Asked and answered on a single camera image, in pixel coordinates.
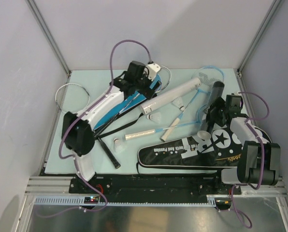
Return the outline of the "black shuttlecock tube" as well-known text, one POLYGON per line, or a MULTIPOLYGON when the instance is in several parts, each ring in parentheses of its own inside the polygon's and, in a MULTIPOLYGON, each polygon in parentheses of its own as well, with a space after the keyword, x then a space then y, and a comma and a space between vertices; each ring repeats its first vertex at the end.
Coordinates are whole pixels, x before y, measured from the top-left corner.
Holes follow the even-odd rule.
POLYGON ((203 111, 203 117, 200 123, 199 130, 197 132, 197 136, 202 140, 211 139, 211 135, 215 125, 215 119, 213 119, 212 115, 214 102, 217 98, 222 96, 224 86, 224 83, 221 81, 216 81, 213 83, 209 100, 206 108, 203 111))

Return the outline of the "white shuttlecock tube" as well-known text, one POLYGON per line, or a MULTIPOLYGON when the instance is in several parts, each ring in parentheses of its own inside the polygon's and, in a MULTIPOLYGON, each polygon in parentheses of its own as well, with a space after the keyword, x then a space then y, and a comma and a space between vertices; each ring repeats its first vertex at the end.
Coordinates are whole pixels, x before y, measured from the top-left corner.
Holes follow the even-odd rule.
POLYGON ((147 115, 171 103, 176 98, 186 95, 192 90, 198 88, 200 85, 201 80, 199 78, 192 78, 191 80, 142 103, 140 105, 141 113, 143 113, 143 115, 147 115))

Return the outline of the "plastic shuttlecock front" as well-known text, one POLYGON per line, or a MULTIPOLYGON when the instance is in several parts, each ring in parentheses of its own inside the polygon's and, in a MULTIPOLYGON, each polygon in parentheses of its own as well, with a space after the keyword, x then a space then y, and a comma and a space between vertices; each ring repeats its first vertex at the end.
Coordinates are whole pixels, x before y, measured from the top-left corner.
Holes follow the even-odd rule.
POLYGON ((121 153, 121 152, 123 152, 126 149, 126 144, 125 144, 125 142, 123 140, 115 138, 113 140, 113 142, 114 142, 114 151, 116 153, 121 153))

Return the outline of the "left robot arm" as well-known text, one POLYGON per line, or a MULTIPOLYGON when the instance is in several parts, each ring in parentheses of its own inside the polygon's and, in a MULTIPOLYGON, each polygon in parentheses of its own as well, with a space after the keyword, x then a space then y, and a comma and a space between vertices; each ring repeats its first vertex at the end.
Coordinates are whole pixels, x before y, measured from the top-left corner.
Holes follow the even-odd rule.
POLYGON ((62 145, 73 151, 72 157, 77 175, 81 178, 80 188, 86 193, 96 189, 93 178, 95 170, 87 156, 95 144, 95 126, 114 107, 135 92, 150 99, 161 85, 155 78, 161 66, 150 62, 147 65, 132 61, 128 69, 110 82, 109 89, 94 102, 77 113, 67 112, 63 119, 62 145))

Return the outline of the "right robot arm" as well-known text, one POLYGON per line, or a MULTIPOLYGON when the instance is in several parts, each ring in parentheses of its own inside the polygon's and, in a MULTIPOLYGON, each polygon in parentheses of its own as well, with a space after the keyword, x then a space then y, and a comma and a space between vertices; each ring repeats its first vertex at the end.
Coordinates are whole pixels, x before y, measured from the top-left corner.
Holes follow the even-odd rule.
POLYGON ((264 141, 256 132, 246 114, 241 113, 243 99, 239 95, 217 97, 206 110, 209 125, 227 126, 243 146, 237 164, 240 183, 259 189, 261 185, 274 186, 279 179, 281 147, 264 141))

